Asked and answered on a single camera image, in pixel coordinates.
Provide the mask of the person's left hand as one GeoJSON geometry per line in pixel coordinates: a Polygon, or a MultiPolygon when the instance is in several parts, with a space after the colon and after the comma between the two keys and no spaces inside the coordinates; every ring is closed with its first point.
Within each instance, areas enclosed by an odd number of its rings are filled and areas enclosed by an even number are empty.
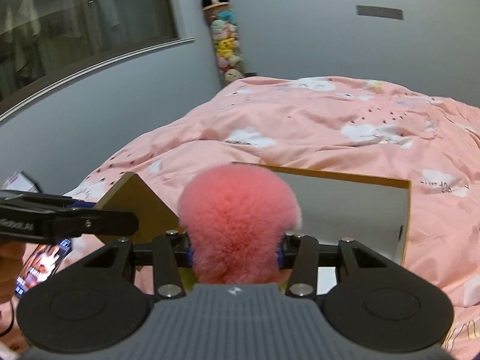
{"type": "Polygon", "coordinates": [[[14,295],[16,278],[23,267],[24,242],[9,241],[0,248],[0,302],[9,302],[14,295]]]}

